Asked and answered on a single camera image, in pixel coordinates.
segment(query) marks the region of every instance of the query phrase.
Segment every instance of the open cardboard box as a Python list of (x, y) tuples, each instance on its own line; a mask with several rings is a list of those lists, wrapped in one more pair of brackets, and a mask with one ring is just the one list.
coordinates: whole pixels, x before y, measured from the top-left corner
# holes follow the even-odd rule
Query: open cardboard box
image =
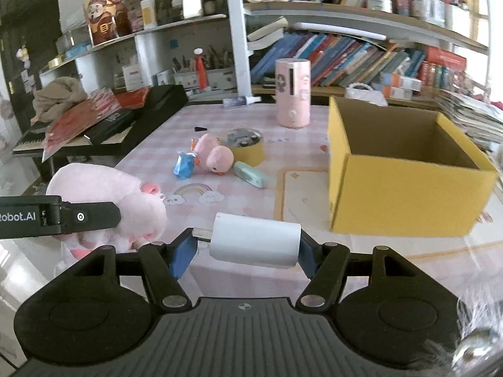
[(444, 115), (330, 98), (330, 219), (340, 234), (467, 235), (496, 168)]

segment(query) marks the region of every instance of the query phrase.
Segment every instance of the rainbow print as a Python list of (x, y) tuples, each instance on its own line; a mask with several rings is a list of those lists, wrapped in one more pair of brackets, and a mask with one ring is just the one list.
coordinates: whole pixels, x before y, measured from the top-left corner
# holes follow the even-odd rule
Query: rainbow print
[(210, 186), (206, 184), (192, 183), (180, 187), (173, 194), (184, 196), (185, 194), (188, 194), (192, 191), (198, 192), (199, 194), (203, 195), (206, 191), (213, 191), (213, 190), (211, 189)]

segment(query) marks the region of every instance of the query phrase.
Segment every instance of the pink plush toy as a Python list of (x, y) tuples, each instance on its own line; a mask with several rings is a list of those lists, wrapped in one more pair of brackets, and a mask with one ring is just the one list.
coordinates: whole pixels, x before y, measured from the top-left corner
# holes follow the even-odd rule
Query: pink plush toy
[(72, 163), (61, 168), (51, 179), (47, 195), (60, 195), (63, 201), (114, 202), (121, 212), (116, 228), (60, 235), (76, 259), (101, 245), (114, 245), (117, 252), (126, 252), (135, 245), (159, 238), (168, 218), (164, 194), (157, 184), (111, 167)]
[(209, 133), (199, 139), (194, 152), (197, 154), (195, 164), (205, 171), (223, 174), (229, 171), (234, 163), (232, 151), (228, 147), (221, 146), (220, 141)]

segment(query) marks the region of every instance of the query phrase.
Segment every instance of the pink humidifier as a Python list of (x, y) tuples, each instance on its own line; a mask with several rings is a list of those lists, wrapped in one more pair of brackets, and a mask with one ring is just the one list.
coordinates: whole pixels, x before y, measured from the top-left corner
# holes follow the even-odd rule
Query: pink humidifier
[(309, 124), (311, 106), (311, 62), (306, 59), (276, 60), (276, 119), (286, 128)]

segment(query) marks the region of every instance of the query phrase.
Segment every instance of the beige cloth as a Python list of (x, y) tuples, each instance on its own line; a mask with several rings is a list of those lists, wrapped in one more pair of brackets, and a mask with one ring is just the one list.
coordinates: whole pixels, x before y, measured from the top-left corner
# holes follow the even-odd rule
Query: beige cloth
[(67, 109), (86, 99), (87, 94), (78, 79), (67, 76), (56, 78), (45, 88), (35, 92), (33, 99), (35, 116), (31, 119), (31, 123), (52, 122)]

